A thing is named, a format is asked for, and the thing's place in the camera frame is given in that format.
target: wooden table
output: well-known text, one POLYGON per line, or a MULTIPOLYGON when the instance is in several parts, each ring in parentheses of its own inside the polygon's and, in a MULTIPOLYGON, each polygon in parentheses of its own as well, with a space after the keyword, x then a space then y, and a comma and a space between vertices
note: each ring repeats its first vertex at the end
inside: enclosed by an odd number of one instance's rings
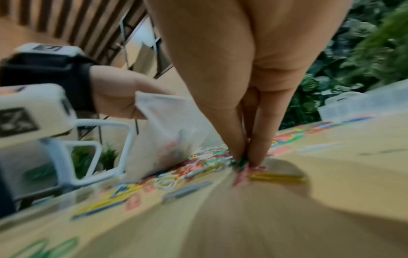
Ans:
POLYGON ((72 239, 65 243, 72 250, 54 257, 408 257, 407 125, 407 114, 376 117, 287 144, 293 152, 268 166, 306 174, 303 186, 236 189, 228 168, 181 182, 213 184, 177 201, 162 204, 163 190, 140 191, 135 210, 122 204, 72 220, 117 180, 85 187, 0 221, 1 257, 41 239, 47 243, 30 253, 72 239), (326 143, 338 145, 296 151, 326 143))

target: hand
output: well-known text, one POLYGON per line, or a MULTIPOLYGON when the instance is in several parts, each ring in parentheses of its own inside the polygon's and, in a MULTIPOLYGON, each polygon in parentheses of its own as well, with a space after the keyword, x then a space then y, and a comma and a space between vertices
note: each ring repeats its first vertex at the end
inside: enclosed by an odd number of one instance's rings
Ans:
POLYGON ((145 0, 198 107, 235 161, 247 152, 251 166, 352 2, 145 0))
POLYGON ((146 119, 135 107, 136 91, 173 94, 155 79, 112 66, 91 66, 90 78, 96 111, 109 116, 146 119))

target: clear plastic bag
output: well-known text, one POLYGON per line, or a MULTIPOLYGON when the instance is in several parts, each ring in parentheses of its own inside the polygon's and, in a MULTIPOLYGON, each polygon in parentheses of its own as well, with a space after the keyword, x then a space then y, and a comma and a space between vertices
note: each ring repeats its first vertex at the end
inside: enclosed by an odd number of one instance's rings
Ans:
POLYGON ((138 91, 136 107, 147 123, 136 137, 132 169, 123 181, 139 180, 183 162, 197 151, 211 128, 191 97, 138 91))

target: table surface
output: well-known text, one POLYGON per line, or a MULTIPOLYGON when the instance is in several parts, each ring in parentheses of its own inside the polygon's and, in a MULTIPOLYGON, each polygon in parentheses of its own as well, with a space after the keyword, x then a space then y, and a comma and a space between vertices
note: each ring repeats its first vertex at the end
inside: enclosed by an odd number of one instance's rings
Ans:
MULTIPOLYGON (((174 202, 162 204, 163 190, 140 191, 142 203, 132 211, 122 204, 72 220, 75 211, 100 200, 101 189, 118 181, 81 188, 1 220, 1 257, 42 239, 43 252, 78 240, 70 253, 53 257, 226 257, 227 251, 230 257, 247 257, 252 248, 265 248, 260 242, 274 247, 268 249, 274 257, 406 257, 407 125, 408 114, 381 116, 285 145, 292 152, 270 159, 267 167, 304 173, 303 186, 252 182, 236 189, 228 168, 180 182, 177 188, 213 184, 174 202), (338 145, 296 151, 327 143, 338 145), (256 244, 248 245, 251 239, 256 244)), ((29 257, 41 244, 15 257, 29 257)))

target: plastic bag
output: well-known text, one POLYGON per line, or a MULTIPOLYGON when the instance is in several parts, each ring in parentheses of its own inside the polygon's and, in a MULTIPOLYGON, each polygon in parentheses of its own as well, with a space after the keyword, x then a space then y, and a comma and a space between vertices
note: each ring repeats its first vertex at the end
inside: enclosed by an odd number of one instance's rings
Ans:
POLYGON ((147 123, 136 137, 132 171, 125 173, 123 181, 139 180, 185 161, 197 151, 211 128, 191 97, 138 91, 136 107, 147 123))

